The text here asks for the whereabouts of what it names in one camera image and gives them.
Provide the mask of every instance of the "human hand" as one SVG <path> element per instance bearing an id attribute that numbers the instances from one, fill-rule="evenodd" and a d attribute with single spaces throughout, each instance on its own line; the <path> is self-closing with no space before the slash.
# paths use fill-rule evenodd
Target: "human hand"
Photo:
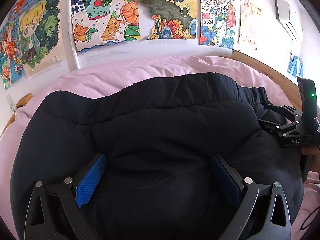
<path id="1" fill-rule="evenodd" d="M 303 155 L 314 155 L 311 171 L 320 173 L 320 150 L 316 145 L 304 146 L 301 150 Z"/>

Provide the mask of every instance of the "white pipe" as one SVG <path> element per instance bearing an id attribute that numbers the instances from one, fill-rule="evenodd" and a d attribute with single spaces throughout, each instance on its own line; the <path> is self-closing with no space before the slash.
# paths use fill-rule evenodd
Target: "white pipe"
<path id="1" fill-rule="evenodd" d="M 69 36 L 70 36 L 70 40 L 71 40 L 71 48 L 72 48 L 73 58 L 75 60 L 76 68 L 80 69 L 80 64 L 79 64 L 79 59 L 78 59 L 78 50 L 76 48 L 76 41 L 75 41 L 75 37 L 73 34 L 73 28 L 72 28 L 71 0 L 68 0 L 68 13 L 69 13 L 69 18 L 68 18 Z"/>

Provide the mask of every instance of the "yellow hair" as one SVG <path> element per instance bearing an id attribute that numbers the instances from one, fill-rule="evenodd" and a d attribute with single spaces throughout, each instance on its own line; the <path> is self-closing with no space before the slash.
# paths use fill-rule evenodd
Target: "yellow hair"
<path id="1" fill-rule="evenodd" d="M 36 22 L 39 24 L 40 20 L 42 19 L 42 14 L 45 10 L 45 5 L 47 4 L 46 0 L 40 0 L 40 4 L 35 6 L 32 10 L 28 11 L 20 22 L 19 31 L 23 31 L 28 26 L 33 23 L 33 19 L 36 18 Z"/>

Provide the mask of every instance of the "blue cloth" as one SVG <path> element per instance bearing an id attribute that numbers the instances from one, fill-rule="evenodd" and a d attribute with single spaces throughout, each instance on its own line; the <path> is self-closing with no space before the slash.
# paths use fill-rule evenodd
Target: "blue cloth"
<path id="1" fill-rule="evenodd" d="M 290 63 L 290 68 L 288 71 L 292 76 L 301 76 L 303 77 L 303 63 L 300 61 L 299 57 L 293 57 L 292 62 Z"/>

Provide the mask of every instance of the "bed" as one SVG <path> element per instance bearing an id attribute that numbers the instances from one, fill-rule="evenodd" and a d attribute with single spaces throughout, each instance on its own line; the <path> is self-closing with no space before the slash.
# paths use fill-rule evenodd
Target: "bed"
<path id="1" fill-rule="evenodd" d="M 15 121 L 7 127 L 0 138 L 0 216 L 13 236 L 18 239 L 10 206 L 11 170 L 23 132 L 47 95 L 57 90 L 63 90 L 87 98 L 100 98 L 152 77 L 217 72 L 231 77 L 241 86 L 265 87 L 268 98 L 274 105 L 293 105 L 301 108 L 296 85 L 268 66 L 254 63 L 251 58 L 243 57 L 237 53 L 233 54 L 233 57 L 237 60 L 224 57 L 186 56 L 142 58 L 130 63 L 114 62 L 105 66 L 73 71 L 59 78 L 52 86 L 35 94 L 26 106 L 17 110 Z M 240 61 L 246 61 L 251 67 Z M 305 183 L 304 200 L 292 226 L 292 239 L 294 240 L 302 237 L 307 228 L 300 230 L 301 225 L 308 215 L 320 205 L 318 176 L 317 173 L 310 172 Z"/>

